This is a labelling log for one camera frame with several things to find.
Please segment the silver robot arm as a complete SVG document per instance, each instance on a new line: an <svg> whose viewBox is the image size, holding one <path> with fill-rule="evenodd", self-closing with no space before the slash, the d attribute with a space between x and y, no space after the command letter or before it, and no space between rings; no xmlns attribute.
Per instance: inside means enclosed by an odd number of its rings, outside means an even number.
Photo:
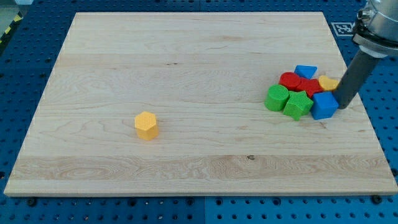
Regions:
<svg viewBox="0 0 398 224"><path fill-rule="evenodd" d="M357 13L352 41L359 50L333 90L341 110L348 107L381 59L397 55L397 1L368 0Z"/></svg>

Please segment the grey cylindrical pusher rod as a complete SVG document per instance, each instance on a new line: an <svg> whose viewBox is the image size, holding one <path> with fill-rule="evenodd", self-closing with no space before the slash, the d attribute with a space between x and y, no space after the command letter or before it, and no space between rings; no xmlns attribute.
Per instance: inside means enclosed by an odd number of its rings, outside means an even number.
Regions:
<svg viewBox="0 0 398 224"><path fill-rule="evenodd" d="M345 109L364 85L376 65L381 54L369 49L359 49L352 59L333 96L339 104L339 109Z"/></svg>

